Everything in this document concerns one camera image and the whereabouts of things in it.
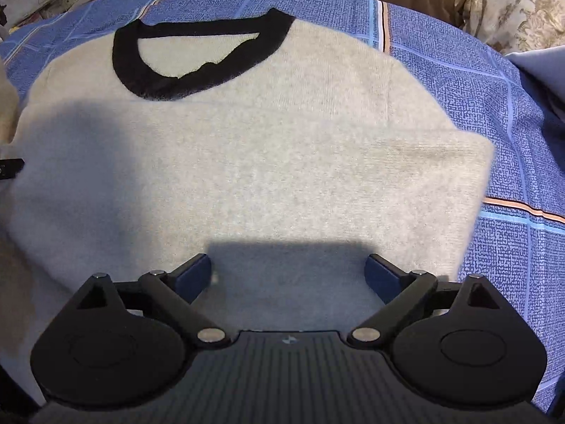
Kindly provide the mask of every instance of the blue bedsheet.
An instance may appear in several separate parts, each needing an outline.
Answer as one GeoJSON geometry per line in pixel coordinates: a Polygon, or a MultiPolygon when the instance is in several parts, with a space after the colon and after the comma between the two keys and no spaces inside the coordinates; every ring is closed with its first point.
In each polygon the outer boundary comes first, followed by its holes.
{"type": "Polygon", "coordinates": [[[535,402],[546,409],[565,369],[563,161],[542,136],[543,113],[518,70],[489,47],[376,0],[99,0],[18,30],[0,43],[0,56],[23,98],[50,60],[134,18],[154,24],[250,17],[273,6],[390,52],[458,127],[495,143],[487,198],[459,277],[486,274],[545,344],[549,362],[535,402]]]}

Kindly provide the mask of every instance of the black tag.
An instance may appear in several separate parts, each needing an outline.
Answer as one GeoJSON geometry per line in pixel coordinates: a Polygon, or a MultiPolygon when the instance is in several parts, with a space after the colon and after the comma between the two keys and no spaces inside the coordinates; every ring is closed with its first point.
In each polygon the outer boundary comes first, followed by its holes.
{"type": "Polygon", "coordinates": [[[0,180],[15,178],[24,168],[23,159],[0,159],[0,180]]]}

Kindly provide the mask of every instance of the orange stripe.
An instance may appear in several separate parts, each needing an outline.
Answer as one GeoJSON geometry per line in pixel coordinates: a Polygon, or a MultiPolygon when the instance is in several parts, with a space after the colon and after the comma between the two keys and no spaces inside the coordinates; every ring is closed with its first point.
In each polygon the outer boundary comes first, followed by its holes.
{"type": "Polygon", "coordinates": [[[498,199],[498,198],[484,198],[483,202],[485,204],[490,204],[493,206],[501,206],[508,208],[517,208],[523,210],[524,212],[530,213],[534,216],[539,216],[553,222],[559,222],[565,225],[565,217],[561,215],[556,215],[554,213],[544,212],[538,208],[530,207],[529,205],[519,202],[519,201],[509,201],[508,199],[498,199]]]}
{"type": "Polygon", "coordinates": [[[141,8],[141,12],[139,13],[139,15],[137,16],[137,19],[141,19],[142,17],[145,17],[145,15],[148,13],[149,9],[152,6],[156,6],[158,3],[160,3],[163,0],[153,0],[149,3],[147,3],[143,8],[141,8]]]}
{"type": "Polygon", "coordinates": [[[384,40],[382,41],[382,52],[391,53],[391,28],[389,27],[389,11],[388,4],[382,3],[382,33],[384,40]]]}

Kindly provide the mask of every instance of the gray fabric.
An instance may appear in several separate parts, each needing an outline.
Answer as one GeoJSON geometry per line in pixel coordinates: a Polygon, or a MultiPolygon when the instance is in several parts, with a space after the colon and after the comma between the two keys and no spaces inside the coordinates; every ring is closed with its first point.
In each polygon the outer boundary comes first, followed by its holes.
{"type": "MultiPolygon", "coordinates": [[[[506,58],[520,70],[540,81],[556,98],[565,103],[565,46],[512,52],[507,54],[506,58]]],[[[553,111],[565,122],[565,113],[561,106],[555,100],[553,102],[553,111]]]]}
{"type": "Polygon", "coordinates": [[[382,307],[363,279],[374,251],[345,241],[211,243],[207,252],[218,257],[214,283],[193,306],[232,331],[345,332],[382,307]]]}

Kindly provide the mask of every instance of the sweater sleeve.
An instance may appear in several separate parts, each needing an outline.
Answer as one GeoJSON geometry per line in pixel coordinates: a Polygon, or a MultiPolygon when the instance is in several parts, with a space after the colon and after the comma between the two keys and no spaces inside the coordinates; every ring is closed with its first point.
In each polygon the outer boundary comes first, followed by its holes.
{"type": "Polygon", "coordinates": [[[18,91],[6,76],[4,63],[0,62],[0,143],[10,143],[18,121],[18,91]]]}

